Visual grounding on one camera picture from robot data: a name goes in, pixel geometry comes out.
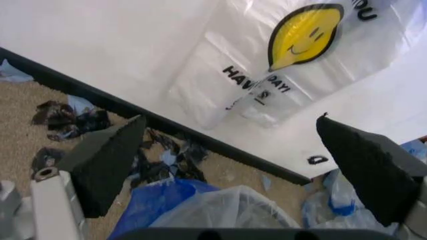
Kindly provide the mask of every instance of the beige carpet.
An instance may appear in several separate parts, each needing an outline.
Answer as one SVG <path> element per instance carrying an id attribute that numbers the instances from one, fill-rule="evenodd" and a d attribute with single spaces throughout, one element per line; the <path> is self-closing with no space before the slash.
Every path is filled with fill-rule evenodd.
<path id="1" fill-rule="evenodd" d="M 67 96 L 36 82 L 0 82 L 0 179 L 15 182 L 23 196 L 30 195 L 30 164 L 40 148 L 71 150 L 84 137 L 55 142 L 46 137 L 45 126 L 30 125 L 36 112 L 36 106 L 48 100 L 66 103 Z M 109 116 L 113 124 L 125 121 L 113 113 L 110 113 Z M 158 161 L 162 152 L 162 147 L 155 144 L 146 152 L 146 155 L 150 161 Z M 209 153 L 200 168 L 209 184 L 219 188 L 249 186 L 275 201 L 279 207 L 301 224 L 302 202 L 310 194 L 302 186 L 214 152 Z M 266 175 L 271 179 L 269 191 L 264 190 L 261 175 Z M 319 181 L 316 181 L 314 188 L 319 187 Z M 105 217 L 90 219 L 90 239 L 106 239 L 126 208 L 128 201 L 128 194 L 121 195 Z"/>

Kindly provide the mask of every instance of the black edge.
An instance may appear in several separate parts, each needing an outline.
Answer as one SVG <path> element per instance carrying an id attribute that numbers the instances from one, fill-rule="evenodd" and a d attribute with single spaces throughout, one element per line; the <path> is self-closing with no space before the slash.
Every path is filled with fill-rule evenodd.
<path id="1" fill-rule="evenodd" d="M 0 47 L 0 61 L 3 61 L 3 59 L 7 59 L 11 65 L 33 76 L 36 82 L 51 89 L 61 91 L 65 94 L 85 98 L 94 105 L 127 119 L 138 114 L 145 115 L 147 118 L 147 127 L 162 131 L 172 136 L 180 136 L 181 134 L 184 134 L 185 137 L 204 145 L 213 152 L 270 173 L 291 183 L 305 185 L 311 182 L 309 178 L 296 172 L 290 171 L 236 147 L 218 141 L 210 136 L 192 130 L 191 128 L 178 124 Z"/>

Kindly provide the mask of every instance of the white plastic bag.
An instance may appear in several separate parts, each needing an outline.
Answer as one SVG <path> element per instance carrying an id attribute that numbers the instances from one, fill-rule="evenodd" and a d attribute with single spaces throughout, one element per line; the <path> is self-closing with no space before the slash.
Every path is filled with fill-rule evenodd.
<path id="1" fill-rule="evenodd" d="M 333 18 L 318 17 L 329 11 L 333 11 Z M 286 59 L 288 64 L 300 60 L 293 55 L 270 54 L 281 52 L 269 50 L 278 48 L 271 39 L 280 38 L 281 27 L 289 17 L 297 19 L 298 30 L 310 27 L 304 36 L 309 41 L 298 42 L 299 48 L 319 38 L 327 49 L 336 24 L 351 12 L 350 0 L 220 1 L 170 94 L 199 124 L 212 128 L 268 75 L 269 62 L 274 58 L 276 62 Z M 319 30 L 314 27 L 319 19 L 333 19 L 333 23 Z M 293 38 L 302 38 L 299 31 L 289 32 Z"/>
<path id="2" fill-rule="evenodd" d="M 196 193 L 157 218 L 150 227 L 168 228 L 299 228 L 267 199 L 247 186 Z"/>
<path id="3" fill-rule="evenodd" d="M 336 217 L 328 206 L 329 197 L 327 191 L 318 191 L 305 200 L 302 205 L 302 222 L 305 228 L 312 228 Z"/>
<path id="4" fill-rule="evenodd" d="M 242 115 L 278 125 L 298 110 L 389 66 L 415 44 L 425 27 L 423 0 L 353 0 L 330 48 L 317 59 L 274 72 L 245 100 Z"/>
<path id="5" fill-rule="evenodd" d="M 365 208 L 353 185 L 340 170 L 332 171 L 325 179 L 324 185 L 329 190 L 329 206 L 334 213 L 348 216 L 357 209 Z"/>
<path id="6" fill-rule="evenodd" d="M 14 66 L 10 65 L 7 59 L 3 59 L 0 65 L 0 81 L 12 83 L 24 83 L 33 81 L 34 78 Z"/>
<path id="7" fill-rule="evenodd" d="M 393 235 L 399 224 L 392 223 L 384 227 L 379 223 L 371 211 L 368 209 L 359 209 L 348 216 L 337 216 L 333 220 L 315 225 L 314 229 L 364 229 L 374 230 L 388 235 Z"/>

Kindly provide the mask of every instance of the torn plastic piece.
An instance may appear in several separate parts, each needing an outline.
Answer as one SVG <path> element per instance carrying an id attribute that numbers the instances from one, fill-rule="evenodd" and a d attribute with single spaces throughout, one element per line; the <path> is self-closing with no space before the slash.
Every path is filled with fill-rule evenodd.
<path id="1" fill-rule="evenodd" d="M 168 149 L 161 154 L 160 160 L 164 162 L 166 165 L 171 166 L 177 161 L 177 156 L 173 155 L 171 153 L 171 150 Z"/>
<path id="2" fill-rule="evenodd" d="M 0 65 L 0 81 L 24 83 L 33 80 L 34 78 L 31 75 L 10 65 L 7 59 L 4 59 L 3 63 Z"/>
<path id="3" fill-rule="evenodd" d="M 328 158 L 326 158 L 322 155 L 311 156 L 307 159 L 307 161 L 310 165 L 316 165 L 316 164 L 324 163 L 324 162 L 327 162 L 328 160 L 329 160 Z"/>
<path id="4" fill-rule="evenodd" d="M 184 154 L 180 154 L 176 157 L 176 171 L 175 177 L 180 179 L 195 179 L 206 183 L 205 175 L 203 172 L 193 163 L 193 161 L 185 158 Z"/>
<path id="5" fill-rule="evenodd" d="M 32 117 L 33 125 L 48 125 L 51 130 L 58 129 L 75 121 L 73 109 L 57 101 L 47 101 L 36 107 L 37 113 Z"/>
<path id="6" fill-rule="evenodd" d="M 157 134 L 152 129 L 147 129 L 147 131 L 153 141 L 160 143 L 165 150 L 170 149 L 173 154 L 178 155 L 180 146 L 174 140 L 167 136 Z"/>
<path id="7" fill-rule="evenodd" d="M 151 146 L 153 145 L 153 143 L 154 143 L 154 141 L 144 141 L 142 144 L 141 144 L 141 148 L 143 148 L 143 149 L 151 149 Z"/>
<path id="8" fill-rule="evenodd" d="M 31 179 L 39 170 L 55 166 L 64 156 L 65 151 L 61 149 L 43 147 L 38 150 L 31 163 Z"/>
<path id="9" fill-rule="evenodd" d="M 208 156 L 208 150 L 204 146 L 191 140 L 185 142 L 179 152 L 195 165 L 199 165 Z"/>
<path id="10" fill-rule="evenodd" d="M 74 110 L 76 116 L 88 113 L 95 109 L 95 106 L 88 100 L 73 95 L 67 95 L 68 105 Z"/>
<path id="11" fill-rule="evenodd" d="M 266 175 L 261 175 L 261 179 L 262 179 L 262 186 L 264 187 L 264 190 L 267 192 L 268 190 L 270 190 L 272 186 L 272 181 Z"/>

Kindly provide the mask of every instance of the yellow smiley face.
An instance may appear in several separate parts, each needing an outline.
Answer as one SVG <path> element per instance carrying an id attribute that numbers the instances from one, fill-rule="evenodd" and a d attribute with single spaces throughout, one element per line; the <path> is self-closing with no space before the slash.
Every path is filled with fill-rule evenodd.
<path id="1" fill-rule="evenodd" d="M 340 4 L 313 4 L 288 14 L 271 34 L 270 71 L 307 63 L 322 55 L 334 40 L 343 15 Z"/>

